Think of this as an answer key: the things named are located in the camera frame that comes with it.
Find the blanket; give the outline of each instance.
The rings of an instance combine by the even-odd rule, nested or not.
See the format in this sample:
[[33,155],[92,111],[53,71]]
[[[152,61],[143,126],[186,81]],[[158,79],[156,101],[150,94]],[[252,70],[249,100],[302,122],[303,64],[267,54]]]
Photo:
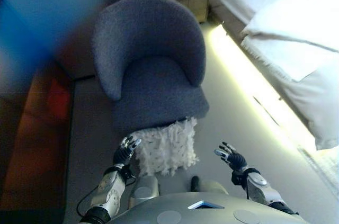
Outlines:
[[256,13],[244,35],[271,35],[339,52],[338,0],[279,0]]

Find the gray carpet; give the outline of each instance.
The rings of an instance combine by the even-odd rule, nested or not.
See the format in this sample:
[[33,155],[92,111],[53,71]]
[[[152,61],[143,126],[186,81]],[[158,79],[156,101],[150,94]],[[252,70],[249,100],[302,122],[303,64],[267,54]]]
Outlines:
[[[202,24],[205,37],[212,26]],[[199,175],[220,182],[233,196],[245,198],[240,187],[231,183],[230,169],[213,150],[224,140],[245,155],[277,189],[287,204],[310,223],[338,223],[339,202],[320,176],[301,157],[297,149],[288,149],[278,141],[269,125],[259,118],[248,97],[230,72],[220,63],[207,42],[207,70],[202,84],[210,110],[195,127],[195,152],[200,161],[187,171],[179,169],[171,176],[158,176],[162,194],[185,192],[190,178]],[[95,79],[78,82],[70,143],[67,209],[65,224],[79,221],[75,207],[98,184],[111,165],[120,135],[111,124],[111,103]],[[127,207],[129,188],[123,195],[121,211]],[[81,208],[88,207],[88,200]]]

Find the cable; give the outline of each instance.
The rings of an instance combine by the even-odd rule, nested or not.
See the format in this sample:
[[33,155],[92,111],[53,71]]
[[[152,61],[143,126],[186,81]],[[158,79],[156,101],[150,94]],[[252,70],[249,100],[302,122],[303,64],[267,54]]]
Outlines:
[[78,202],[78,204],[76,205],[76,213],[80,216],[83,217],[83,215],[80,213],[79,211],[79,206],[80,204],[85,200],[85,198],[87,198],[89,195],[91,195],[93,193],[93,191],[95,191],[98,188],[98,185],[92,189],[90,192],[88,192],[82,199],[80,199],[80,201]]

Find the chair backrest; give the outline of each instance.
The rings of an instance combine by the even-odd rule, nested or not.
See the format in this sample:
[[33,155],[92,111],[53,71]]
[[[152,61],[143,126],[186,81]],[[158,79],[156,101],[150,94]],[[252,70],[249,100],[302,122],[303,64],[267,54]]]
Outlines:
[[113,100],[121,97],[128,65],[145,56],[169,56],[193,86],[201,84],[206,50],[199,24],[184,6],[170,0],[121,0],[105,8],[93,38],[101,85]]

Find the chair cushion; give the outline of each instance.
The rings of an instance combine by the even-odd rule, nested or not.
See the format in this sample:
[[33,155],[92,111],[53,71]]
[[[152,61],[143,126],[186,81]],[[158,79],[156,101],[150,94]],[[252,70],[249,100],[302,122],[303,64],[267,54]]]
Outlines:
[[121,99],[113,104],[113,127],[128,134],[164,126],[209,109],[201,87],[192,86],[171,58],[144,57],[125,71]]

